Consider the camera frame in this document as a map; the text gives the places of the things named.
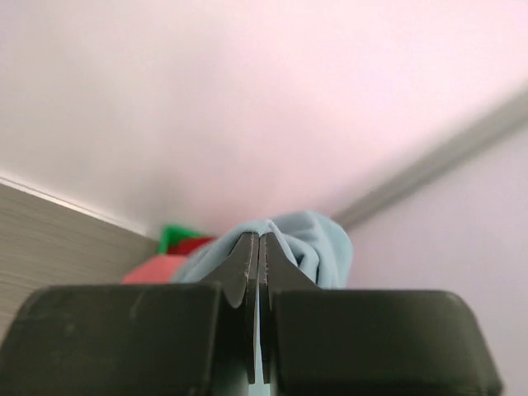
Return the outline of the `green plastic bin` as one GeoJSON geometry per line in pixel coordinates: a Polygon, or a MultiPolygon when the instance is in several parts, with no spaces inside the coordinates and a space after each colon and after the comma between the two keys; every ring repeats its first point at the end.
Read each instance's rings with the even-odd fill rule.
{"type": "Polygon", "coordinates": [[[179,244],[183,239],[200,237],[201,234],[193,229],[179,224],[166,224],[162,227],[158,241],[158,254],[167,254],[171,246],[179,244]]]}

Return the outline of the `salmon pink t shirt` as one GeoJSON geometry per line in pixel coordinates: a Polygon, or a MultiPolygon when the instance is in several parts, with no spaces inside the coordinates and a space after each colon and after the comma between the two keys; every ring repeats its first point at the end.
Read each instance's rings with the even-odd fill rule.
{"type": "Polygon", "coordinates": [[[157,255],[137,266],[121,281],[125,285],[169,283],[186,263],[182,255],[157,255]]]}

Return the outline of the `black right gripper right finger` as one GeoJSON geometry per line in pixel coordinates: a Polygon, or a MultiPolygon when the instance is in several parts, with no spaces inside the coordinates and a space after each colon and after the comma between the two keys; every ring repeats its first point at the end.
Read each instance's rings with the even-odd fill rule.
{"type": "Polygon", "coordinates": [[[499,395],[471,308],[443,290],[329,290],[260,238],[260,338],[274,395],[499,395]]]}

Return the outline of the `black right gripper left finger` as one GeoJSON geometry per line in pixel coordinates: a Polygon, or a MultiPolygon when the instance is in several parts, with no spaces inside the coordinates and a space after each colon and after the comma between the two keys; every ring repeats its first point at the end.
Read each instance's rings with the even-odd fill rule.
{"type": "Polygon", "coordinates": [[[255,381],[258,236],[195,283],[33,292],[1,345],[4,395],[245,395],[255,381]]]}

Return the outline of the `aluminium frame post right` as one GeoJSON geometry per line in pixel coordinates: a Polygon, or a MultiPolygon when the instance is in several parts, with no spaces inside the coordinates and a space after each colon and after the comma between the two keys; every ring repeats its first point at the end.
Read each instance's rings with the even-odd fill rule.
{"type": "Polygon", "coordinates": [[[527,126],[527,90],[489,111],[465,130],[438,144],[416,162],[355,200],[332,218],[351,230],[407,199],[458,166],[527,126]]]}

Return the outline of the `light blue t shirt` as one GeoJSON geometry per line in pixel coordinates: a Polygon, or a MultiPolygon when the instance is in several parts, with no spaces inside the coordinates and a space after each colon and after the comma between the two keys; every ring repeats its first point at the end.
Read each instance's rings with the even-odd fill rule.
{"type": "Polygon", "coordinates": [[[172,281],[187,283],[203,279],[229,255],[243,233],[260,237],[275,234],[286,257],[316,285],[324,289],[346,286],[353,259],[351,240],[339,224],[313,211],[239,224],[192,253],[173,274],[172,281]]]}

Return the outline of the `dark red t shirt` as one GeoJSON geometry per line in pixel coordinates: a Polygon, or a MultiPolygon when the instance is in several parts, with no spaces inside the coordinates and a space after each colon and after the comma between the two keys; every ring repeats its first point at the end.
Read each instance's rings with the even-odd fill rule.
{"type": "Polygon", "coordinates": [[[167,255],[189,256],[214,240],[215,238],[210,237],[184,238],[177,243],[170,244],[167,248],[167,255]]]}

